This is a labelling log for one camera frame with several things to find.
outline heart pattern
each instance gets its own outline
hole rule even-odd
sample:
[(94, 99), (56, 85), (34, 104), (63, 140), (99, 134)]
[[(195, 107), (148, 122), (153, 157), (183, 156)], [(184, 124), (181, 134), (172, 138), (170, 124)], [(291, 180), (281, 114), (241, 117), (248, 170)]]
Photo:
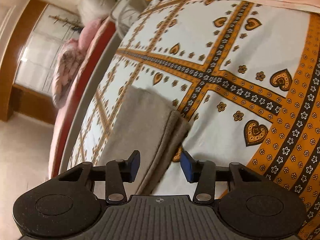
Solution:
[(212, 3), (213, 2), (213, 0), (205, 0), (204, 1), (204, 5), (209, 5), (210, 3)]
[(220, 17), (216, 20), (213, 21), (214, 26), (216, 26), (217, 28), (220, 28), (224, 25), (224, 23), (226, 22), (227, 17)]
[(172, 22), (170, 22), (170, 24), (169, 24), (169, 28), (176, 25), (177, 22), (178, 22), (177, 19), (173, 19)]
[(248, 121), (244, 126), (244, 140), (245, 145), (252, 146), (263, 142), (268, 134), (268, 128), (260, 124), (256, 120)]
[(183, 148), (182, 148), (182, 146), (180, 146), (180, 147), (178, 148), (176, 154), (174, 155), (173, 159), (172, 159), (172, 161), (173, 161), (174, 163), (177, 163), (177, 162), (180, 161), (180, 157), (181, 157), (182, 151), (183, 151)]
[(163, 22), (164, 22), (164, 21), (161, 21), (161, 22), (159, 22), (159, 23), (157, 24), (157, 29), (160, 28), (160, 26), (162, 25)]
[(247, 19), (247, 24), (244, 26), (244, 28), (247, 31), (252, 31), (261, 25), (262, 25), (262, 23), (259, 20), (257, 20), (256, 18), (249, 18), (249, 19)]
[(121, 95), (123, 89), (124, 89), (124, 86), (120, 87), (120, 89), (119, 89), (119, 91), (118, 91), (118, 96)]
[(170, 49), (169, 53), (176, 55), (179, 50), (180, 50), (180, 43), (177, 43)]
[(288, 91), (292, 84), (292, 76), (288, 69), (283, 69), (274, 73), (270, 78), (273, 87), (279, 87), (282, 91)]
[(162, 78), (163, 78), (163, 74), (160, 72), (157, 72), (153, 77), (153, 85), (158, 84), (162, 80)]

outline flower pattern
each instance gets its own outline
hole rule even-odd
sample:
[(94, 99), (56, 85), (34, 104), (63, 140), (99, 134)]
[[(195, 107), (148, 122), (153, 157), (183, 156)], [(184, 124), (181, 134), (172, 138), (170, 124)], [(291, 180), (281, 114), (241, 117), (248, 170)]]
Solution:
[(306, 173), (311, 174), (312, 171), (313, 171), (313, 168), (311, 165), (306, 168)]
[(295, 136), (295, 137), (298, 137), (299, 134), (300, 134), (300, 132), (297, 129), (292, 131), (292, 135)]
[(271, 110), (273, 108), (272, 102), (267, 103), (267, 109)]
[(302, 182), (306, 182), (307, 181), (307, 176), (306, 175), (303, 175), (302, 178), (301, 178)]
[(244, 116), (244, 113), (241, 113), (240, 111), (236, 111), (235, 114), (233, 114), (233, 118), (235, 121), (241, 121)]
[(313, 99), (315, 98), (315, 96), (313, 94), (309, 94), (309, 95), (307, 95), (307, 97), (308, 97), (309, 101), (313, 101)]
[(264, 74), (263, 71), (256, 73), (256, 80), (263, 81), (265, 77), (266, 75)]
[(247, 71), (247, 66), (242, 65), (238, 67), (238, 72), (244, 74)]
[(313, 156), (311, 161), (312, 161), (312, 163), (316, 163), (318, 161), (318, 157), (317, 156)]
[(283, 163), (283, 157), (279, 156), (278, 159), (277, 159), (277, 162), (280, 164), (280, 163)]
[(301, 185), (297, 185), (297, 186), (295, 186), (295, 188), (294, 188), (294, 192), (296, 192), (296, 193), (300, 193), (300, 191), (302, 190), (302, 187), (301, 187)]
[(242, 95), (242, 93), (243, 93), (242, 88), (240, 88), (240, 89), (237, 90), (237, 95)]
[(290, 145), (293, 144), (293, 138), (289, 138), (287, 141)]
[(282, 154), (288, 155), (289, 152), (290, 152), (290, 149), (287, 146), (285, 148), (282, 148)]
[(227, 106), (227, 104), (225, 104), (225, 103), (223, 103), (223, 102), (220, 102), (220, 103), (217, 105), (218, 112), (224, 111), (224, 110), (226, 109), (226, 106)]
[(303, 113), (301, 113), (301, 118), (306, 120), (308, 117), (308, 114), (304, 111)]

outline metal screw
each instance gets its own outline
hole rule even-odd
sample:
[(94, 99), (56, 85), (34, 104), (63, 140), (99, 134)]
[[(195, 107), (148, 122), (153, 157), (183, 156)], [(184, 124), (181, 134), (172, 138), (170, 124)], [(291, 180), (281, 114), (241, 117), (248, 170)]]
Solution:
[(124, 196), (122, 194), (119, 194), (119, 193), (113, 193), (113, 194), (110, 194), (108, 196), (108, 199), (111, 200), (111, 201), (120, 201), (120, 200), (123, 200)]
[(196, 199), (199, 201), (209, 201), (211, 199), (211, 196), (206, 193), (200, 193), (196, 195)]

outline pink pillow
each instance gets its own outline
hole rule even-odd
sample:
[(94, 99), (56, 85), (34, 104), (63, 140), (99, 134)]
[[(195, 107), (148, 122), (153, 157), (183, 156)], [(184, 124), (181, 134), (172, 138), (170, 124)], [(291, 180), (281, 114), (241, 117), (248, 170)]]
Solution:
[(101, 26), (102, 19), (96, 19), (89, 22), (80, 33), (79, 37), (79, 49), (86, 52), (90, 46), (91, 41), (96, 35)]
[(78, 48), (78, 41), (70, 39), (61, 48), (52, 79), (52, 101), (56, 108), (62, 108), (67, 100), (70, 87), (85, 53)]

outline bed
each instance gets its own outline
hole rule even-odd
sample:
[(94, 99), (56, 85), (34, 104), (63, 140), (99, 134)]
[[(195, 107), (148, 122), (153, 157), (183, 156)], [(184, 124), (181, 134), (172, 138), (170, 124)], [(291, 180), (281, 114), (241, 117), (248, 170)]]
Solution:
[(58, 174), (63, 150), (69, 134), (71, 124), (74, 120), (76, 110), (82, 98), (87, 83), (92, 72), (98, 65), (98, 61), (102, 56), (108, 42), (115, 33), (115, 24), (107, 18), (99, 28), (86, 57), (79, 68), (78, 74), (70, 88), (66, 104), (59, 109), (53, 130), (53, 138), (51, 142), (49, 157), (49, 178)]
[[(320, 17), (239, 0), (152, 0), (129, 29), (84, 114), (64, 169), (97, 164), (129, 85), (170, 100), (192, 128), (173, 158), (246, 164), (299, 195), (320, 232)], [(172, 162), (153, 195), (193, 195)], [(216, 185), (216, 197), (226, 189)]]

